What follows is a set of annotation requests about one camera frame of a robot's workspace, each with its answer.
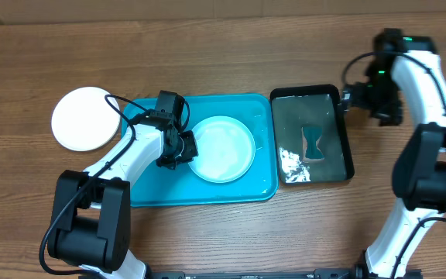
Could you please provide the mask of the light blue plate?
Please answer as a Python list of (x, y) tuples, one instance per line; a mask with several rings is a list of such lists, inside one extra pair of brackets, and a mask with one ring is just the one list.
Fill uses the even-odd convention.
[(235, 181), (251, 167), (256, 144), (250, 130), (229, 116), (212, 116), (193, 129), (198, 155), (189, 163), (205, 181), (223, 184)]

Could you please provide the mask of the white plate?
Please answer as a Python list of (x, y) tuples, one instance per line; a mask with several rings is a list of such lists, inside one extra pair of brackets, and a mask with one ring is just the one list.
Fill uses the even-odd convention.
[(97, 87), (70, 91), (59, 100), (51, 117), (51, 129), (63, 147), (79, 152), (96, 150), (108, 143), (120, 125), (119, 105)]

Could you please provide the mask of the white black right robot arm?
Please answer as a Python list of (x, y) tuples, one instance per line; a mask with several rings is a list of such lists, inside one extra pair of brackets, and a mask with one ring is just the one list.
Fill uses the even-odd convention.
[(363, 252), (351, 278), (420, 278), (407, 264), (432, 225), (446, 222), (446, 80), (428, 36), (385, 28), (373, 40), (364, 83), (343, 73), (341, 106), (365, 109), (381, 126), (398, 126), (410, 111), (413, 135), (392, 172), (396, 201), (376, 240)]

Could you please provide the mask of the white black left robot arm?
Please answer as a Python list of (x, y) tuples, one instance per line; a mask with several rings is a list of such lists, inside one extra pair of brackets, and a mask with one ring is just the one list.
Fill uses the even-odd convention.
[(39, 248), (48, 274), (81, 278), (148, 278), (150, 269), (129, 250), (131, 187), (155, 163), (174, 170), (197, 155), (187, 129), (190, 107), (161, 91), (153, 109), (126, 119), (121, 140), (96, 164), (64, 171), (57, 180), (50, 226)]

